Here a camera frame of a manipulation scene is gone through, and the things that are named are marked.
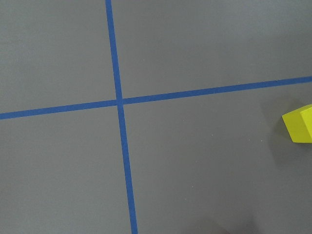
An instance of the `blue line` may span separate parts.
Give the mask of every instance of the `blue line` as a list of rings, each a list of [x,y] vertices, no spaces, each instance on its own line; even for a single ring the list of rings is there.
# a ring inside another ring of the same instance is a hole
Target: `blue line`
[[[112,10],[111,0],[106,0],[105,3],[106,3],[108,34],[109,34],[112,63],[113,63],[119,129],[120,129],[120,138],[121,138],[121,148],[122,148],[122,157],[123,157],[123,167],[124,167],[125,180],[126,180],[131,233],[137,234],[137,216],[136,216],[136,208],[135,208],[135,199],[133,195],[131,167],[130,167],[130,159],[129,159],[127,132],[126,132],[126,121],[125,121],[125,114],[124,114],[123,103],[122,103],[123,99],[122,99],[122,89],[121,89],[120,74],[119,74],[119,64],[118,64],[118,56],[117,56],[113,10]]]
[[[308,83],[308,82],[312,82],[312,77],[280,79],[280,80],[264,81],[264,82],[257,82],[257,83],[238,84],[238,85],[230,85],[230,86],[224,86],[224,87],[182,91],[182,92],[176,92],[176,93],[156,94],[156,95],[149,95],[149,96],[142,96],[142,97],[129,97],[123,100],[123,104],[134,104],[134,103],[159,101],[159,100],[167,100],[167,99],[174,99],[174,98],[186,98],[186,97],[235,92],[235,91],[249,90],[249,89],[260,89],[260,88],[268,88],[268,87],[275,87],[275,86],[282,86],[282,85],[301,84],[301,83]]]
[[[0,119],[38,116],[38,115],[46,115],[46,114],[53,114],[53,113],[59,113],[59,112],[78,111],[78,110],[86,110],[86,109],[116,106],[116,105],[117,105],[116,100],[88,102],[88,103],[74,104],[74,105],[67,105],[67,106],[56,106],[56,107],[48,107],[48,108],[41,108],[41,109],[34,109],[34,110],[2,113],[0,114]]]

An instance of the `gray surface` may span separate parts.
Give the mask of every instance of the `gray surface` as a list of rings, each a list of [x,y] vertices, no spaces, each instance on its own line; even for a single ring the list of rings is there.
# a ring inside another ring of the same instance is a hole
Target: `gray surface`
[[[126,105],[139,233],[310,234],[312,145],[281,115],[311,88]]]
[[[115,0],[124,97],[310,76],[311,0]]]
[[[0,121],[0,233],[129,234],[117,109]]]
[[[103,0],[0,1],[0,112],[115,99]]]

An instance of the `yellow object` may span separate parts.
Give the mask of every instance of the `yellow object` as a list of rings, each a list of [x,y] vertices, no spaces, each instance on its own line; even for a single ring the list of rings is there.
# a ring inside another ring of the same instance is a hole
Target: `yellow object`
[[[312,104],[282,117],[293,142],[312,143]]]

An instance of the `blue tape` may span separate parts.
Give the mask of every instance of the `blue tape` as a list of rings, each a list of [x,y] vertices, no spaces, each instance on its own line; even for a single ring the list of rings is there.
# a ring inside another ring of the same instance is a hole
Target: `blue tape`
[[[301,84],[301,83],[308,83],[308,82],[312,82],[312,77],[280,79],[280,80],[264,81],[264,82],[257,82],[257,83],[238,84],[238,85],[230,85],[230,86],[223,86],[223,87],[216,87],[216,88],[182,91],[182,92],[175,92],[175,93],[168,93],[168,94],[156,94],[156,95],[149,95],[149,96],[142,96],[142,97],[130,97],[130,98],[125,98],[123,100],[123,104],[160,101],[160,100],[167,100],[167,99],[174,99],[174,98],[186,98],[186,97],[235,92],[235,91],[249,90],[249,89],[261,89],[261,88],[268,88],[268,87],[275,87],[275,86],[282,86],[282,85]]]
[[[79,111],[79,110],[86,110],[86,109],[93,109],[93,108],[100,108],[100,107],[116,106],[116,105],[117,105],[116,100],[88,102],[88,103],[74,104],[74,105],[67,105],[67,106],[56,106],[56,107],[40,108],[40,109],[34,109],[34,110],[2,113],[0,114],[0,119],[38,116],[38,115],[46,115],[46,114],[53,114],[53,113],[59,113],[59,112]]]
[[[120,138],[121,138],[123,167],[124,167],[125,180],[126,180],[126,190],[127,190],[127,197],[128,197],[131,233],[137,234],[137,216],[136,216],[135,200],[134,200],[133,186],[132,186],[131,167],[130,167],[128,140],[127,140],[127,131],[126,131],[126,121],[125,121],[125,114],[124,114],[123,103],[122,103],[122,89],[121,89],[120,74],[119,74],[119,64],[118,64],[118,56],[117,56],[113,10],[112,10],[111,0],[106,0],[105,3],[106,3],[108,34],[109,34],[112,63],[113,63],[119,130],[120,130]]]

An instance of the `yellow box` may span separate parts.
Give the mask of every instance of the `yellow box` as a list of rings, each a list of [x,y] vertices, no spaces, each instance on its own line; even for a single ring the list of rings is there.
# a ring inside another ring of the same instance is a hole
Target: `yellow box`
[[[293,142],[312,143],[312,104],[282,117]]]

